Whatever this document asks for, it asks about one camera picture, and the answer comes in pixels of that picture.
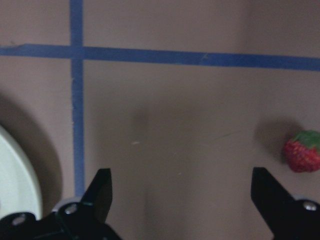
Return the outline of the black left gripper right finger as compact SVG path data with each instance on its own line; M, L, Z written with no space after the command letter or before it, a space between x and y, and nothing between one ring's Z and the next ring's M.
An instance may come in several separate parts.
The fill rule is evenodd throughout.
M282 231L287 211L295 202L292 195L264 167L254 167L250 197L273 234Z

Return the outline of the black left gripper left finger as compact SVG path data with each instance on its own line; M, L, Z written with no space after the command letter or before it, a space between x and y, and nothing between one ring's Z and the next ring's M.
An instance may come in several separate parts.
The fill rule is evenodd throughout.
M110 168L101 168L82 196L80 202L91 207L93 216L105 223L113 201L112 173Z

